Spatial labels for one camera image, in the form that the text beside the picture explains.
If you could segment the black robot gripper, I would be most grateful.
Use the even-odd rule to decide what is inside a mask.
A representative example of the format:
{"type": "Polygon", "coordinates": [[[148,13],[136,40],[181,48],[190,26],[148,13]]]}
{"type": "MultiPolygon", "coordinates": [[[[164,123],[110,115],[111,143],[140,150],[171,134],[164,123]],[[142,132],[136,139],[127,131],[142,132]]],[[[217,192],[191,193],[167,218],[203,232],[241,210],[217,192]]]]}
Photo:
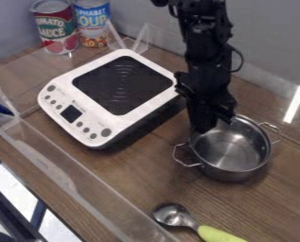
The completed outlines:
{"type": "Polygon", "coordinates": [[[186,72],[175,72],[175,91],[186,98],[191,130],[205,133],[218,119],[230,123],[237,101],[229,93],[231,54],[221,53],[206,58],[185,55],[186,72]]]}

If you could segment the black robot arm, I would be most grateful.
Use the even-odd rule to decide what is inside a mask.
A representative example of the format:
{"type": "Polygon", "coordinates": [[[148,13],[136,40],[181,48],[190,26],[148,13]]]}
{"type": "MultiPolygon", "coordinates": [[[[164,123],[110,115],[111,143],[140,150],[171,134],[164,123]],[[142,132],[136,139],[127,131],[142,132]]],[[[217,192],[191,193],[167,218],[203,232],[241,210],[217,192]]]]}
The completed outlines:
{"type": "Polygon", "coordinates": [[[150,0],[167,7],[177,19],[186,44],[186,72],[175,72],[175,91],[186,98],[191,130],[206,133],[219,119],[234,116],[237,100],[227,90],[233,72],[231,52],[242,53],[227,43],[233,37],[225,0],[150,0]]]}

